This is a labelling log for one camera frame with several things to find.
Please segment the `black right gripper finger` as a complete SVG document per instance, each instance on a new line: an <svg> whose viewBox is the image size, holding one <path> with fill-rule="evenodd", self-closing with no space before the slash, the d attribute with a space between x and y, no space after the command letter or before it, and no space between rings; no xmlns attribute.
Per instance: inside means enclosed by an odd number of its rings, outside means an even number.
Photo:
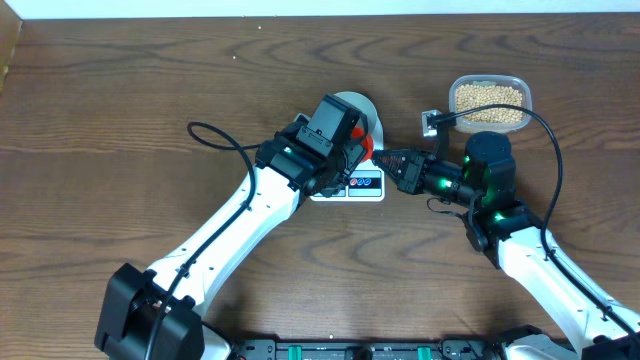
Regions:
<svg viewBox="0 0 640 360"><path fill-rule="evenodd" d="M372 153L374 163L405 162L418 153L414 148L375 150Z"/></svg>
<svg viewBox="0 0 640 360"><path fill-rule="evenodd" d="M407 160L405 158L379 158L377 166L392 180L400 181L404 179Z"/></svg>

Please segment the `red plastic scoop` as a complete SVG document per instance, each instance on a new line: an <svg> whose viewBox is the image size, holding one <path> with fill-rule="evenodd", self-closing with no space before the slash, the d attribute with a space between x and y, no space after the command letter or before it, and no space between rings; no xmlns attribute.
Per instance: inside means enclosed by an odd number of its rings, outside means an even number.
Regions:
<svg viewBox="0 0 640 360"><path fill-rule="evenodd" d="M365 155L361 159L361 163L364 163L367 160L371 159L372 152L374 150L374 142L372 136L370 134L365 134L365 131L362 127L356 126L351 133L351 136L354 139L360 139L360 144L366 150Z"/></svg>

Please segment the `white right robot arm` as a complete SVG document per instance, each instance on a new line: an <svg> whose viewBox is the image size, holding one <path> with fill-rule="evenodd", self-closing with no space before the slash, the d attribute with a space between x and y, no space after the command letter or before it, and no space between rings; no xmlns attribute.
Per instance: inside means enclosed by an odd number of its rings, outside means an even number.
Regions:
<svg viewBox="0 0 640 360"><path fill-rule="evenodd" d="M399 191L431 194L465 207L460 218L472 247L534 297L577 358L638 358L638 313L590 279L543 221L516 199L516 166L507 136L472 135L462 165L418 149L376 150L372 160Z"/></svg>

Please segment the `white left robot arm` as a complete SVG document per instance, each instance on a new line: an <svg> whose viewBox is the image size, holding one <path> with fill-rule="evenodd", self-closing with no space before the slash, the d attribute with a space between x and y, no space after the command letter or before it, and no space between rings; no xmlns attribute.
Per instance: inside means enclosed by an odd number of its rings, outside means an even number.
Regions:
<svg viewBox="0 0 640 360"><path fill-rule="evenodd" d="M247 147L230 139L248 173L188 240L145 271L110 278L94 338L112 359L226 359L227 340L203 323L214 297L253 248L309 196L331 197L366 155L364 129L322 132L293 124Z"/></svg>

